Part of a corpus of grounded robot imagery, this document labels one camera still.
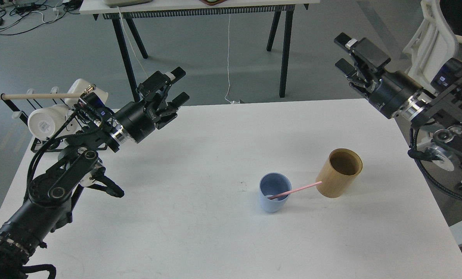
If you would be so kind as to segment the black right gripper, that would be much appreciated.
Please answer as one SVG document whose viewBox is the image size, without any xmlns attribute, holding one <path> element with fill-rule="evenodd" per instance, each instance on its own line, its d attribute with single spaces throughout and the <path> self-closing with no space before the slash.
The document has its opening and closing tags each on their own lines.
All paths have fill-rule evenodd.
<svg viewBox="0 0 462 279">
<path fill-rule="evenodd" d="M 369 104 L 387 119 L 408 114 L 414 117 L 422 111 L 425 103 L 418 99 L 424 88 L 402 71 L 387 72 L 385 66 L 391 61 L 369 39 L 357 40 L 345 33 L 340 33 L 334 42 L 353 60 L 350 64 L 341 58 L 335 63 L 348 84 L 362 97 L 367 97 Z"/>
</svg>

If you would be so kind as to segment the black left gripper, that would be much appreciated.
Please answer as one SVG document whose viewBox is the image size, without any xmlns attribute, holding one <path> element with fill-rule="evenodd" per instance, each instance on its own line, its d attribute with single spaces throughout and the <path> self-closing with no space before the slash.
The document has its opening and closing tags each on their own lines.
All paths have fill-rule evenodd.
<svg viewBox="0 0 462 279">
<path fill-rule="evenodd" d="M 171 102 L 166 103 L 168 92 L 173 84 L 186 76 L 186 71 L 177 67 L 173 71 L 162 74 L 156 71 L 137 87 L 137 94 L 142 102 L 152 104 L 155 109 L 155 120 L 146 114 L 142 102 L 129 102 L 113 115 L 115 122 L 113 138 L 119 143 L 130 139 L 140 143 L 155 128 L 162 129 L 178 115 L 177 112 L 189 99 L 186 92 L 180 93 Z"/>
</svg>

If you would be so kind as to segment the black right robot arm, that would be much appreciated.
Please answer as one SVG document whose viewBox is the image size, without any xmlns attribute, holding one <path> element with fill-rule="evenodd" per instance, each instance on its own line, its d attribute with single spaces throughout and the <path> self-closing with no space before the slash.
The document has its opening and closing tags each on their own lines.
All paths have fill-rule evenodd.
<svg viewBox="0 0 462 279">
<path fill-rule="evenodd" d="M 385 118 L 410 122 L 408 155 L 438 190 L 462 202 L 462 195 L 443 186 L 423 165 L 449 160 L 462 169 L 462 61 L 450 58 L 431 81 L 437 95 L 402 71 L 390 72 L 390 57 L 369 39 L 340 33 L 335 39 L 354 64 L 340 59 L 335 66 L 348 84 Z"/>
</svg>

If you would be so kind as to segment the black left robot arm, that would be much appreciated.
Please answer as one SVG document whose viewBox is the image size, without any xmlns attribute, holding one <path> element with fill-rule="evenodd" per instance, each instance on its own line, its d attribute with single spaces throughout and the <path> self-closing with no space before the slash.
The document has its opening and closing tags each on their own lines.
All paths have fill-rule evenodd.
<svg viewBox="0 0 462 279">
<path fill-rule="evenodd" d="M 189 96 L 183 92 L 171 102 L 167 96 L 185 75 L 181 67 L 165 74 L 156 71 L 136 88 L 140 99 L 117 112 L 105 105 L 94 85 L 81 91 L 72 114 L 31 159 L 24 201 L 0 228 L 0 279 L 26 279 L 40 271 L 56 277 L 54 265 L 27 265 L 29 258 L 47 246 L 44 238 L 49 233 L 72 222 L 87 180 L 93 182 L 91 189 L 124 196 L 105 175 L 98 151 L 105 145 L 117 152 L 127 140 L 140 143 L 174 120 Z"/>
</svg>

